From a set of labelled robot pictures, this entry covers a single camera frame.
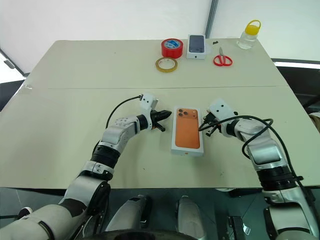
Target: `phone box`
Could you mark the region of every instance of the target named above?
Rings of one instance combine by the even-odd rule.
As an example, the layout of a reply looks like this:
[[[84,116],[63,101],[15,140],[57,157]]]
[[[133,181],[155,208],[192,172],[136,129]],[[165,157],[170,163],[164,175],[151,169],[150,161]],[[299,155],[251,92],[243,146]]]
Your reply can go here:
[[[187,59],[205,59],[206,58],[206,36],[205,35],[188,35],[186,48]]]
[[[203,136],[202,132],[198,131],[201,121],[198,108],[174,107],[171,140],[171,152],[173,154],[191,157],[204,155]]]

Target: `wall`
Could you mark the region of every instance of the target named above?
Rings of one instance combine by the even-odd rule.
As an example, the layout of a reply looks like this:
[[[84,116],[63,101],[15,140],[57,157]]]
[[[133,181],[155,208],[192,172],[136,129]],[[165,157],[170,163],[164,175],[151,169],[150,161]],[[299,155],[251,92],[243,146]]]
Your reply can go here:
[[[238,38],[253,19],[271,58],[320,61],[319,0],[220,0],[211,37]]]
[[[211,0],[0,0],[0,48],[30,72],[56,40],[187,38],[205,32]],[[272,58],[320,61],[319,0],[220,0],[213,38],[252,19]]]
[[[211,0],[0,0],[0,48],[30,72],[56,40],[186,39]]]

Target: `iphone box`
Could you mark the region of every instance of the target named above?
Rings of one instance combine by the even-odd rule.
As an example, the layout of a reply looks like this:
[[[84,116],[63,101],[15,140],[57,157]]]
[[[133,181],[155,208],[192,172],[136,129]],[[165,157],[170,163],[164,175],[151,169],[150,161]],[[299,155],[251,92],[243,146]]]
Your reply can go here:
[[[200,110],[193,107],[176,106],[173,111],[171,152],[178,155],[200,157],[204,155],[204,141]]]

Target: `masking tape roll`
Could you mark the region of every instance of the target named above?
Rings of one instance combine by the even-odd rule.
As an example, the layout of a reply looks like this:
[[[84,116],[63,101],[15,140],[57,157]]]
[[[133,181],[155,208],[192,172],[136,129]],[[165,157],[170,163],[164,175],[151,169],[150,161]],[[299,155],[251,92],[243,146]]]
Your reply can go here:
[[[161,60],[171,60],[171,61],[174,62],[174,66],[171,67],[171,68],[162,68],[162,67],[159,66]],[[177,69],[178,62],[175,59],[171,58],[171,57],[161,57],[155,62],[155,66],[156,66],[156,69],[158,69],[160,72],[170,73],[170,72],[173,72],[174,70]]]

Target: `red scissors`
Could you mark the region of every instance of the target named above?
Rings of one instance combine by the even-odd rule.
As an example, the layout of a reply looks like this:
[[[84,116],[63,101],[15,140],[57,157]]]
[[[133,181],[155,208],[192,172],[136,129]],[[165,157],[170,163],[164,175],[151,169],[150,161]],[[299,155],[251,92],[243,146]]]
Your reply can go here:
[[[219,55],[215,56],[214,59],[212,60],[214,65],[217,65],[219,67],[222,67],[222,66],[231,66],[233,61],[230,57],[224,55],[224,52],[222,51],[222,48],[220,47],[219,49]]]

